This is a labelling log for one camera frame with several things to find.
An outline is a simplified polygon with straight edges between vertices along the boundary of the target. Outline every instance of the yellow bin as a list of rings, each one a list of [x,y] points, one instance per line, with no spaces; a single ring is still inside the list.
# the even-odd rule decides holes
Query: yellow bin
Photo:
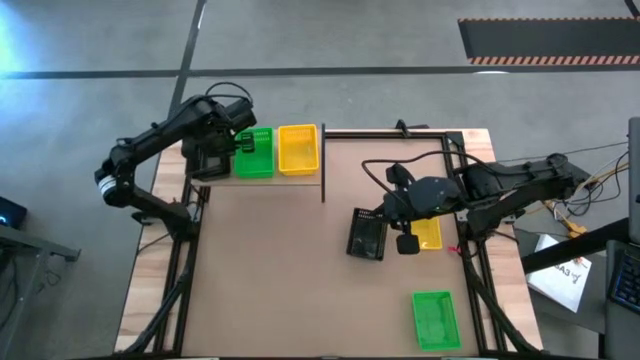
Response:
[[[411,232],[418,237],[420,250],[442,249],[440,220],[437,217],[411,222]]]
[[[318,170],[318,129],[315,125],[278,128],[278,169],[283,175],[312,175]]]

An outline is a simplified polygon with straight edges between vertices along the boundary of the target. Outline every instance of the paper sheet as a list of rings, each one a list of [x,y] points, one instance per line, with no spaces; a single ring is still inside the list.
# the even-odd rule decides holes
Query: paper sheet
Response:
[[[557,244],[549,235],[540,235],[536,252]],[[568,261],[527,275],[532,289],[556,301],[567,309],[578,312],[584,286],[587,283],[591,261]]]

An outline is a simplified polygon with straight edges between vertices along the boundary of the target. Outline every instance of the black desk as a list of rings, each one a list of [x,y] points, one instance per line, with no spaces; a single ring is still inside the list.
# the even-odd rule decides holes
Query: black desk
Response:
[[[538,243],[538,235],[516,230],[516,236],[520,241],[520,256],[533,253]],[[607,259],[597,254],[588,255],[586,258],[591,261],[591,270],[589,271],[589,277],[587,278],[577,313],[566,309],[530,288],[531,303],[535,311],[540,311],[596,333],[604,334]]]

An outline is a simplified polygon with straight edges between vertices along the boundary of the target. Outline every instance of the wooden table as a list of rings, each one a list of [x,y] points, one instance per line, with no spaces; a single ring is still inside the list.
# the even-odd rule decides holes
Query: wooden table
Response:
[[[442,132],[443,130],[418,131]],[[486,129],[451,131],[461,131],[463,133],[467,153],[483,161],[495,161],[491,140]],[[153,187],[155,195],[165,200],[180,197],[184,184],[184,163],[185,161],[180,155],[179,143],[162,153]],[[500,230],[508,234],[513,233],[512,228],[506,225],[502,226]],[[140,246],[144,246],[144,244],[161,236],[164,232],[165,229],[162,225],[146,227],[142,233]],[[498,303],[524,337],[534,346],[542,348],[517,245],[510,239],[494,236],[487,242],[486,246]],[[138,256],[116,342],[116,350],[124,349],[133,342],[137,334],[147,325],[149,319],[157,310],[162,298],[170,252],[171,240],[166,239],[146,249]],[[489,348],[493,348],[495,339],[493,339],[488,311],[484,307],[482,314]],[[172,336],[174,330],[172,327],[173,321],[169,321],[169,324],[167,336]]]

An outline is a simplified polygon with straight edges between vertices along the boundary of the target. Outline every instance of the green bin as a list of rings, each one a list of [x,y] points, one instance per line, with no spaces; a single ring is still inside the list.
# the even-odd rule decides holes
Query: green bin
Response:
[[[241,178],[269,178],[275,171],[275,148],[272,128],[247,129],[242,133],[253,133],[255,151],[243,153],[236,151],[233,170]]]
[[[461,347],[458,322],[449,291],[413,293],[413,316],[422,351]]]

